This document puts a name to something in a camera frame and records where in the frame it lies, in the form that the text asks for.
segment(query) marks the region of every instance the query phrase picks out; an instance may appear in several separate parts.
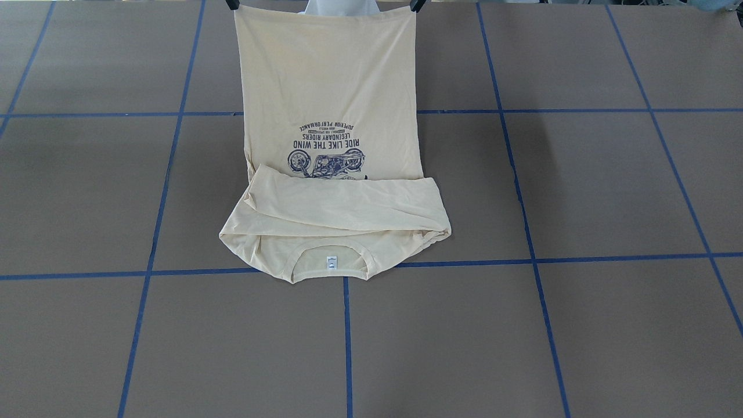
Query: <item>white object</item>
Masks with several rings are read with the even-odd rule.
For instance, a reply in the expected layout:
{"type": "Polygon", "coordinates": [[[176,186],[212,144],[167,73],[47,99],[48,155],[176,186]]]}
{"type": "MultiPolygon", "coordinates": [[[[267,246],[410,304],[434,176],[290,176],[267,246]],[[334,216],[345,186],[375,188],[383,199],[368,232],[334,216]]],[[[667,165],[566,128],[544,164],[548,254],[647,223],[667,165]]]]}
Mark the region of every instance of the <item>white object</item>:
{"type": "Polygon", "coordinates": [[[330,273],[369,279],[447,238],[418,149],[415,13],[241,6],[235,18],[250,186],[220,233],[224,244],[296,283],[330,273]]]}
{"type": "Polygon", "coordinates": [[[374,0],[309,0],[304,14],[318,16],[367,16],[379,13],[374,0]]]}
{"type": "Polygon", "coordinates": [[[735,3],[735,0],[689,0],[687,2],[688,5],[694,6],[705,12],[720,10],[735,3]]]}

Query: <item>black clip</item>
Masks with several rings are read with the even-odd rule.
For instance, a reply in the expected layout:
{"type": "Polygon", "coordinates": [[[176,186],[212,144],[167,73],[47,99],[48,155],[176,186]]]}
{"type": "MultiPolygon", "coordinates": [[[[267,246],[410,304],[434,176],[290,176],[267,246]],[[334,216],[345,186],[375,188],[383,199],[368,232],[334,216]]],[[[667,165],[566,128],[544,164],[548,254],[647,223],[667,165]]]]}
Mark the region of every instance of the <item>black clip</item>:
{"type": "Polygon", "coordinates": [[[410,0],[410,10],[418,13],[424,4],[426,4],[426,0],[410,0]]]}

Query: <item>beige t-shirt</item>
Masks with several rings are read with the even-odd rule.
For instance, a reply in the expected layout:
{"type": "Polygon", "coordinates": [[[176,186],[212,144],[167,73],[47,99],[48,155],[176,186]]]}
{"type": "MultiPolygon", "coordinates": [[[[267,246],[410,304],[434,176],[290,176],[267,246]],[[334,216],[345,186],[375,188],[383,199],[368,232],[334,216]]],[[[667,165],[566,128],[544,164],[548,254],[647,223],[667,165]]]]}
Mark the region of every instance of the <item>beige t-shirt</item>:
{"type": "Polygon", "coordinates": [[[260,164],[314,179],[423,177],[408,7],[354,17],[240,7],[235,20],[249,180],[260,164]]]}

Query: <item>blue tape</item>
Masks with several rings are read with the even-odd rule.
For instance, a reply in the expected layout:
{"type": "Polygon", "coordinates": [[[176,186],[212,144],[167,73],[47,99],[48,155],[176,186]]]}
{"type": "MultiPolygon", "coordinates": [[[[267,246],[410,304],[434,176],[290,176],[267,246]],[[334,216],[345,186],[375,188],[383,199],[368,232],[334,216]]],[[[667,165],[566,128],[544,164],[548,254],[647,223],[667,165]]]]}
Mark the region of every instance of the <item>blue tape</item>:
{"type": "MultiPolygon", "coordinates": [[[[556,264],[556,263],[604,263],[611,261],[647,261],[647,260],[691,260],[700,258],[739,258],[743,252],[724,252],[712,254],[650,254],[627,256],[596,256],[596,257],[561,257],[561,258],[516,258],[512,260],[461,260],[461,261],[428,261],[408,262],[395,266],[397,269],[429,268],[429,267],[466,267],[466,266],[509,266],[523,264],[556,264]]],[[[238,267],[228,269],[187,269],[187,270],[153,270],[150,276],[189,276],[198,274],[244,274],[259,273],[252,267],[238,267]]],[[[143,277],[147,271],[96,271],[83,273],[52,273],[52,274],[0,274],[3,280],[52,280],[52,279],[83,279],[106,277],[143,277]]]]}
{"type": "Polygon", "coordinates": [[[704,231],[702,230],[701,224],[699,223],[699,219],[697,218],[696,212],[694,211],[694,207],[692,206],[692,202],[691,202],[691,199],[689,198],[689,194],[687,193],[687,189],[684,186],[684,182],[681,180],[681,176],[678,174],[676,164],[674,163],[673,157],[671,156],[671,151],[668,148],[666,139],[663,136],[663,132],[661,131],[660,125],[658,124],[658,119],[655,117],[655,112],[653,111],[652,106],[650,106],[650,100],[648,100],[647,94],[645,94],[645,88],[643,88],[643,84],[640,81],[640,76],[637,74],[637,70],[635,69],[635,64],[632,62],[632,58],[629,56],[629,52],[627,51],[627,47],[624,43],[624,39],[622,38],[622,33],[619,30],[619,26],[617,26],[617,22],[614,20],[614,15],[611,14],[611,9],[609,8],[609,6],[605,5],[604,8],[606,9],[607,14],[609,15],[609,20],[611,20],[611,25],[614,26],[614,31],[617,33],[617,38],[619,39],[619,43],[622,46],[622,51],[624,51],[625,57],[627,57],[627,62],[629,62],[629,67],[632,69],[632,73],[635,76],[637,87],[640,89],[640,93],[642,94],[643,99],[645,100],[645,104],[647,105],[647,108],[648,108],[647,110],[650,113],[650,118],[652,119],[653,125],[655,126],[655,131],[658,133],[658,138],[661,140],[661,145],[663,146],[663,150],[665,151],[666,157],[668,158],[668,163],[671,166],[673,175],[676,177],[678,188],[681,189],[681,194],[684,196],[684,201],[687,203],[687,207],[689,208],[689,213],[691,214],[692,220],[694,221],[694,226],[697,228],[697,232],[699,233],[699,238],[701,239],[702,245],[704,246],[704,250],[707,252],[707,256],[710,259],[710,264],[712,265],[712,268],[715,272],[715,276],[717,277],[717,281],[720,285],[720,289],[722,290],[722,293],[725,296],[727,305],[730,308],[730,313],[733,315],[733,318],[735,319],[735,322],[736,322],[736,325],[738,326],[738,331],[740,332],[741,337],[743,337],[743,322],[741,322],[741,318],[740,318],[740,315],[738,314],[738,310],[736,309],[736,306],[733,303],[733,299],[730,297],[730,293],[727,290],[727,286],[725,286],[725,282],[722,278],[722,275],[720,274],[720,271],[717,268],[717,262],[715,261],[715,257],[712,253],[712,250],[710,249],[710,244],[707,242],[707,238],[704,236],[704,231]]]}
{"type": "Polygon", "coordinates": [[[503,113],[638,113],[647,109],[503,109],[503,113]]]}
{"type": "MultiPolygon", "coordinates": [[[[485,46],[485,53],[487,54],[487,64],[490,67],[490,78],[493,80],[493,90],[496,95],[496,102],[498,104],[498,110],[503,110],[501,103],[500,90],[498,88],[498,80],[496,79],[496,71],[493,66],[493,59],[490,56],[490,45],[487,41],[487,34],[485,32],[485,24],[482,20],[482,10],[480,4],[476,3],[477,15],[480,21],[480,31],[482,32],[482,40],[485,46]]],[[[571,418],[570,406],[568,404],[568,394],[565,391],[565,383],[562,380],[562,369],[559,365],[559,357],[557,355],[557,346],[555,345],[554,334],[552,333],[552,323],[550,321],[549,311],[547,309],[547,302],[545,300],[544,291],[542,290],[542,278],[539,275],[539,265],[536,263],[536,257],[534,255],[534,245],[531,240],[531,232],[529,231],[529,221],[526,215],[526,207],[524,205],[524,199],[521,193],[521,187],[519,186],[519,174],[516,171],[516,162],[513,160],[513,150],[511,149],[510,139],[508,137],[508,127],[506,126],[506,120],[504,112],[499,113],[501,119],[501,127],[503,128],[503,139],[506,144],[508,151],[508,162],[511,165],[513,171],[513,184],[516,187],[516,196],[519,198],[519,204],[521,205],[521,213],[524,219],[524,232],[526,233],[526,241],[529,245],[529,256],[532,262],[532,268],[534,271],[534,280],[536,281],[536,288],[539,292],[539,302],[542,305],[542,316],[545,320],[545,328],[547,331],[547,338],[550,344],[550,351],[552,352],[552,362],[554,364],[555,375],[557,377],[557,384],[559,385],[560,397],[562,398],[562,409],[565,412],[565,418],[571,418]]]]}
{"type": "MultiPolygon", "coordinates": [[[[647,109],[441,109],[418,110],[419,115],[474,114],[490,115],[495,113],[644,113],[647,109]]],[[[706,108],[706,109],[653,109],[655,113],[709,113],[709,112],[743,112],[743,108],[706,108]]],[[[180,112],[112,112],[112,113],[14,113],[0,114],[0,118],[156,118],[179,116],[180,112]]],[[[243,116],[244,112],[184,112],[183,116],[243,116]]]]}
{"type": "Polygon", "coordinates": [[[111,113],[20,113],[11,118],[152,118],[179,116],[178,112],[111,112],[111,113]]]}
{"type": "Polygon", "coordinates": [[[446,115],[446,114],[461,114],[461,113],[475,113],[475,114],[489,114],[498,113],[497,109],[452,109],[452,110],[419,110],[419,115],[446,115]]]}
{"type": "Polygon", "coordinates": [[[0,125],[0,138],[2,138],[2,135],[5,133],[5,128],[7,128],[7,124],[8,122],[10,122],[10,116],[13,113],[13,110],[15,110],[16,108],[18,98],[21,97],[21,90],[23,90],[23,85],[26,83],[28,73],[31,71],[33,61],[36,59],[36,54],[39,53],[39,47],[44,40],[44,35],[46,34],[47,28],[49,28],[49,21],[51,21],[51,15],[52,13],[54,13],[55,7],[56,2],[52,1],[49,4],[49,11],[47,11],[47,16],[44,20],[42,31],[39,32],[39,38],[36,40],[36,44],[33,46],[33,51],[31,51],[31,56],[28,59],[28,64],[26,64],[26,68],[23,70],[23,75],[21,75],[21,80],[18,82],[18,87],[16,87],[16,93],[13,95],[13,99],[10,101],[10,106],[8,106],[7,108],[7,114],[3,118],[2,125],[0,125]]]}
{"type": "Polygon", "coordinates": [[[105,277],[142,277],[147,271],[98,271],[90,273],[52,273],[52,274],[2,274],[4,280],[52,280],[52,279],[85,279],[105,277]]]}
{"type": "Polygon", "coordinates": [[[152,250],[150,251],[149,261],[147,263],[147,275],[145,276],[144,284],[142,287],[142,296],[140,298],[139,313],[137,314],[137,323],[134,328],[134,337],[132,339],[132,349],[129,352],[129,363],[126,368],[126,376],[124,378],[124,386],[121,391],[121,401],[119,403],[118,418],[123,418],[124,411],[126,410],[126,399],[129,395],[129,383],[132,380],[132,371],[134,369],[134,359],[137,355],[137,344],[139,342],[139,334],[142,327],[142,321],[144,317],[144,309],[147,303],[147,292],[149,290],[150,277],[152,276],[152,267],[155,264],[155,254],[158,250],[158,239],[160,237],[160,227],[163,223],[163,213],[165,212],[165,202],[168,197],[168,186],[170,183],[170,173],[175,159],[175,150],[178,146],[178,137],[181,134],[181,124],[183,123],[184,110],[186,108],[186,99],[188,98],[188,89],[191,82],[191,73],[193,72],[193,63],[196,59],[196,50],[198,48],[198,38],[201,34],[201,23],[204,20],[204,7],[206,0],[201,0],[201,7],[198,12],[198,21],[196,24],[196,32],[193,38],[193,46],[191,48],[191,57],[189,59],[188,71],[186,72],[186,80],[184,82],[184,92],[181,98],[181,107],[178,110],[178,122],[175,124],[175,133],[173,134],[173,143],[170,147],[170,156],[168,158],[168,167],[165,172],[165,181],[163,183],[163,192],[160,196],[160,207],[158,208],[158,219],[155,223],[155,232],[152,235],[152,250]]]}
{"type": "Polygon", "coordinates": [[[656,113],[668,113],[668,112],[681,112],[681,113],[705,113],[705,112],[743,112],[743,107],[728,107],[728,108],[705,108],[705,109],[653,109],[656,113]]]}
{"type": "Polygon", "coordinates": [[[126,399],[129,397],[129,385],[132,383],[132,371],[134,370],[134,357],[137,355],[137,345],[139,344],[140,331],[142,330],[142,320],[144,319],[144,306],[147,303],[147,292],[149,291],[150,277],[144,278],[142,285],[142,295],[140,296],[139,310],[137,311],[137,323],[134,325],[134,337],[132,338],[132,347],[129,349],[129,361],[126,364],[126,375],[124,376],[124,386],[121,389],[121,400],[119,401],[118,418],[124,417],[126,409],[126,399]]]}
{"type": "Polygon", "coordinates": [[[253,267],[242,267],[235,269],[194,269],[194,270],[153,270],[152,276],[191,276],[195,274],[239,274],[259,273],[253,267]]]}
{"type": "Polygon", "coordinates": [[[348,300],[348,277],[343,278],[343,306],[345,317],[345,409],[348,418],[354,418],[354,388],[351,372],[351,306],[348,300]]]}

